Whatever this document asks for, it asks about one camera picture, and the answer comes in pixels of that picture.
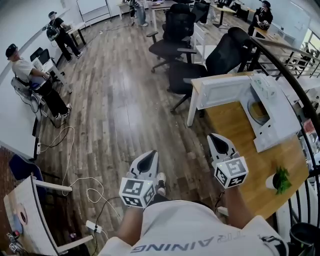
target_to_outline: chair armrest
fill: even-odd
[[[147,37],[147,38],[152,37],[153,43],[155,44],[155,43],[157,42],[156,34],[158,34],[158,32],[157,32],[157,31],[154,31],[154,32],[151,32],[150,34],[147,34],[146,37]]]
[[[190,36],[186,36],[184,39],[182,39],[181,41],[182,42],[190,42],[190,40],[191,40],[191,37]]]
[[[184,78],[184,79],[183,79],[183,82],[186,83],[186,84],[192,85],[192,83],[191,83],[191,78]]]
[[[196,50],[188,48],[178,48],[177,51],[183,54],[197,54]]]

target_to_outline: white pot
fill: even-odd
[[[274,180],[274,176],[275,174],[272,174],[271,176],[269,176],[266,180],[265,180],[265,186],[268,188],[268,189],[272,189],[272,190],[275,190],[275,186],[274,186],[274,183],[273,183],[273,180]]]

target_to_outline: black cap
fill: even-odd
[[[271,4],[267,0],[262,1],[262,3],[264,3],[268,8],[271,7]]]
[[[15,51],[17,49],[18,49],[18,47],[14,43],[10,44],[10,46],[5,51],[5,56],[7,58],[10,58],[15,53]]]
[[[57,14],[55,11],[50,11],[48,14],[48,17],[50,17],[51,15]]]

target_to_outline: small plant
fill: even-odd
[[[273,177],[273,186],[276,190],[276,195],[283,194],[288,188],[292,186],[290,181],[288,180],[289,172],[286,168],[277,167],[275,171],[275,175]]]

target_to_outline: white sneaker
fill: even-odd
[[[55,118],[55,120],[60,121],[60,120],[61,120],[61,115],[60,115],[60,113],[59,113],[58,115],[56,115],[54,118]]]
[[[80,51],[80,53],[76,57],[79,59],[81,55],[82,55],[82,51]]]
[[[159,172],[156,176],[156,180],[157,180],[157,193],[162,195],[162,196],[166,196],[166,181],[167,181],[167,177],[165,175],[164,172]]]
[[[68,117],[68,115],[69,115],[69,113],[70,113],[70,111],[71,111],[71,108],[72,108],[72,106],[71,106],[70,103],[68,103],[68,104],[66,105],[66,107],[67,107],[67,109],[68,109],[68,112],[67,112],[66,114],[63,114],[63,115],[62,115],[63,118],[67,118],[67,117]]]

